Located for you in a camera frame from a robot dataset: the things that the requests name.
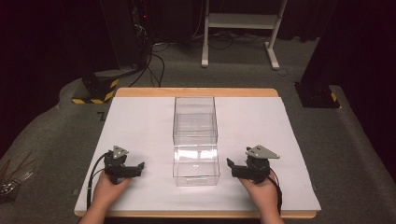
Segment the wooden table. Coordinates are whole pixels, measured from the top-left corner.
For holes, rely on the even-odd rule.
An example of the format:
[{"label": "wooden table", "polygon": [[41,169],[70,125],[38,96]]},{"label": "wooden table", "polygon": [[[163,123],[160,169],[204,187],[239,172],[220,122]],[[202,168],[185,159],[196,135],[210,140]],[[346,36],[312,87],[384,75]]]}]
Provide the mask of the wooden table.
[{"label": "wooden table", "polygon": [[[215,96],[216,104],[219,104],[218,114],[218,125],[219,125],[219,162],[221,163],[221,174],[219,183],[216,186],[203,186],[203,187],[176,187],[172,181],[172,169],[173,162],[173,142],[172,139],[172,127],[169,119],[173,119],[173,111],[171,110],[171,103],[174,102],[176,96]],[[253,104],[243,106],[245,101],[251,101]],[[225,118],[222,116],[222,111],[226,105],[232,104],[233,102],[239,102],[237,106],[232,106],[233,115],[238,116],[238,120],[243,119],[238,113],[246,113],[249,110],[238,112],[238,106],[243,108],[251,107],[255,109],[254,102],[267,102],[265,104],[275,104],[279,107],[278,110],[272,111],[271,106],[267,106],[268,113],[271,113],[274,118],[269,118],[267,121],[268,125],[270,122],[279,124],[279,128],[282,131],[277,130],[277,127],[271,128],[271,131],[267,135],[272,133],[278,133],[276,136],[281,138],[271,137],[271,142],[267,141],[267,146],[271,149],[274,148],[279,152],[281,159],[279,161],[272,162],[272,167],[276,170],[276,173],[280,179],[281,188],[284,192],[284,206],[282,207],[281,216],[283,218],[312,218],[320,210],[320,205],[312,190],[311,183],[309,180],[309,174],[306,171],[304,165],[304,159],[301,155],[301,151],[298,148],[294,134],[290,127],[289,119],[286,115],[281,99],[278,97],[276,90],[273,89],[235,89],[235,88],[120,88],[118,89],[115,98],[113,99],[112,105],[107,115],[106,124],[102,131],[102,135],[98,142],[97,149],[95,150],[92,158],[90,170],[87,172],[82,191],[79,195],[78,202],[76,204],[75,213],[77,216],[83,216],[85,214],[86,206],[86,186],[88,181],[89,173],[91,172],[93,164],[96,162],[103,153],[111,149],[111,146],[118,145],[119,147],[126,147],[130,150],[126,165],[137,165],[141,161],[146,162],[146,167],[143,170],[142,176],[137,177],[131,184],[131,187],[124,192],[124,195],[116,202],[116,204],[107,212],[109,217],[227,217],[227,218],[251,218],[259,217],[254,205],[248,198],[248,194],[245,189],[241,186],[236,178],[231,177],[231,169],[227,167],[225,156],[230,156],[230,159],[235,161],[235,164],[240,164],[245,158],[244,148],[232,150],[227,144],[238,145],[240,141],[230,143],[235,137],[231,136],[233,131],[225,126]],[[141,120],[144,116],[151,116],[153,120],[145,122]],[[262,111],[262,116],[255,115],[249,116],[255,117],[254,119],[261,122],[261,118],[266,118],[266,112]],[[229,122],[237,122],[233,119],[227,119]],[[160,123],[165,124],[166,128],[160,126]],[[245,133],[237,134],[241,139],[246,135]],[[256,139],[254,134],[249,134],[247,138],[252,137]],[[279,149],[276,145],[288,144],[285,149],[281,146]],[[144,147],[143,150],[137,150],[136,148]],[[212,203],[218,203],[218,206],[213,206]]]}]

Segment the finger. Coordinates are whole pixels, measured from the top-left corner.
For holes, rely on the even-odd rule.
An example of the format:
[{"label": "finger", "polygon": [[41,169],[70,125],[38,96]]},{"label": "finger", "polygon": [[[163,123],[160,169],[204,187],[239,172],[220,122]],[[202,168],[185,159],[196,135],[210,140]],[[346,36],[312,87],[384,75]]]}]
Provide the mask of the finger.
[{"label": "finger", "polygon": [[274,172],[273,171],[271,171],[271,173],[269,174],[269,176],[271,177],[271,179],[273,179],[273,180],[275,180],[275,174],[274,174]]},{"label": "finger", "polygon": [[132,181],[132,178],[123,179],[117,186],[118,188],[125,189]]},{"label": "finger", "polygon": [[243,179],[243,178],[238,178],[239,181],[241,181],[241,184],[246,188],[246,189],[250,189],[254,184],[248,180],[248,179]]},{"label": "finger", "polygon": [[105,171],[103,170],[103,171],[100,173],[99,178],[110,179],[110,176],[107,175],[107,174],[105,173]]}]

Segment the dark background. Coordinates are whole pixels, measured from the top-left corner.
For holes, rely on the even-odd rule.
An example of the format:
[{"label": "dark background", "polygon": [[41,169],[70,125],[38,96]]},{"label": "dark background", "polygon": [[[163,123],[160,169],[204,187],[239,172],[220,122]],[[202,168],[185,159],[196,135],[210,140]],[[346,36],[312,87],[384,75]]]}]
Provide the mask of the dark background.
[{"label": "dark background", "polygon": [[[392,29],[396,22],[392,12],[396,7],[390,0],[340,1],[330,26],[323,33],[336,2],[290,0],[278,37],[292,39],[299,36],[302,41],[308,41],[324,34],[318,45],[337,48],[317,48],[314,57],[326,57],[327,63],[311,63],[310,66],[325,66],[326,70],[321,73],[331,74],[331,84],[342,87],[373,147],[395,178],[391,159],[396,144],[393,131],[396,125],[393,115],[396,57],[392,44],[396,37]],[[154,32],[163,36],[186,40],[199,23],[199,0],[151,0],[150,4],[163,6],[162,10],[156,7],[152,10]],[[274,7],[268,7],[265,9],[268,11],[261,11],[258,8],[263,8],[259,7],[262,4],[276,6],[276,1],[249,0],[249,4],[247,1],[241,4],[241,1],[212,0],[211,8],[215,12],[243,13],[274,10]],[[57,105],[59,91],[65,84],[81,77],[66,50],[64,34],[69,30],[64,28],[65,22],[76,27],[91,25],[89,29],[80,30],[78,39],[87,41],[87,36],[94,34],[95,38],[90,39],[92,45],[101,47],[92,48],[98,50],[95,54],[103,57],[108,68],[114,67],[111,63],[114,59],[107,54],[111,46],[100,9],[99,1],[92,0],[1,2],[0,156],[32,119]],[[184,29],[175,29],[179,24]],[[103,64],[90,61],[92,70],[104,69],[99,65]]]}]

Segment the wrist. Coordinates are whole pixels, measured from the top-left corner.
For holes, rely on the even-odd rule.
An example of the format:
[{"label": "wrist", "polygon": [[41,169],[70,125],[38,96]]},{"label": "wrist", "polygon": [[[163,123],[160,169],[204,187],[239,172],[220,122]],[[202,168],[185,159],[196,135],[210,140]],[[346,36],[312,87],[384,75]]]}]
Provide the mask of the wrist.
[{"label": "wrist", "polygon": [[108,205],[106,205],[105,203],[99,203],[96,201],[93,201],[90,207],[90,210],[95,210],[97,212],[99,212],[100,214],[105,214],[107,212],[108,209]]},{"label": "wrist", "polygon": [[266,206],[263,209],[259,209],[259,214],[262,224],[284,223],[276,206]]}]

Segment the transparent container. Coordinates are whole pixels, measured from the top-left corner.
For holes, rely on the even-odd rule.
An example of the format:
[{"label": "transparent container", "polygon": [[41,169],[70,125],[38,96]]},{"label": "transparent container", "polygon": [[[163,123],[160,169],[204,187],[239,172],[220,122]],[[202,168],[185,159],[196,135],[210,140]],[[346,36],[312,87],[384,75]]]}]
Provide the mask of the transparent container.
[{"label": "transparent container", "polygon": [[214,186],[219,181],[216,146],[175,147],[173,176],[178,187]]},{"label": "transparent container", "polygon": [[177,186],[217,185],[218,125],[213,96],[175,98],[173,138]]},{"label": "transparent container", "polygon": [[217,144],[218,125],[213,96],[175,98],[173,138],[176,147]]}]

